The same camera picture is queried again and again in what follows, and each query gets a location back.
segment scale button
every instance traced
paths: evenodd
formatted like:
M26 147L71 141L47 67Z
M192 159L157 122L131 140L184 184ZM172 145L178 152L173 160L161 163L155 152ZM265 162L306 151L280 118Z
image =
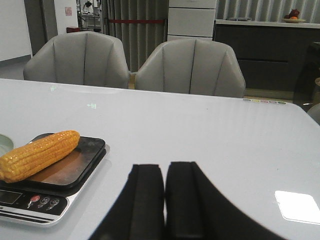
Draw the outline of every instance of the scale button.
M39 199L39 195L34 195L33 197L31 197L27 209L30 208L35 202L39 201Z
M50 201L50 198L48 196L45 196L40 200L40 203L38 204L38 209L42 208L44 205L46 205Z
M52 209L55 205L58 205L59 202L60 202L60 200L57 198L51 200L50 206L46 210L48 211L48 210Z

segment red rope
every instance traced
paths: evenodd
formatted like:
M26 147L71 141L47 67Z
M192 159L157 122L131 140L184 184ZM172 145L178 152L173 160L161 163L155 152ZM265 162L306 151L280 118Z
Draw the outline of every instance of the red rope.
M160 20L117 20L117 19L109 19L109 23L112 24L163 24L165 22L164 19Z

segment white table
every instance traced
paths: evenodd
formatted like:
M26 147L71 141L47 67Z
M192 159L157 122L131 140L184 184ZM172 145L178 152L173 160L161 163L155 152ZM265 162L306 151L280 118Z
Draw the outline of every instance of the white table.
M0 133L15 147L75 129L111 150L60 223L0 222L6 239L87 239L133 164L196 161L238 208L289 240L320 239L320 225L282 217L275 191L311 195L320 206L320 127L298 106L201 95L0 79Z

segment dark cabinet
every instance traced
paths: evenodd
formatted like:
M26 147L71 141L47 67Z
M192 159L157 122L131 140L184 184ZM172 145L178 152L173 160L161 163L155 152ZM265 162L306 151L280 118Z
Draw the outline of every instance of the dark cabinet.
M248 89L293 93L308 46L320 41L316 28L216 24L214 31L233 48Z

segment scale platform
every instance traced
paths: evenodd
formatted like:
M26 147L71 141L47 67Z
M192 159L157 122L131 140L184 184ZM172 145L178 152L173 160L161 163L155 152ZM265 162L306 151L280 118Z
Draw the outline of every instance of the scale platform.
M109 151L104 140L81 136L78 146L60 161L23 181L0 181L0 220L37 227L57 224Z

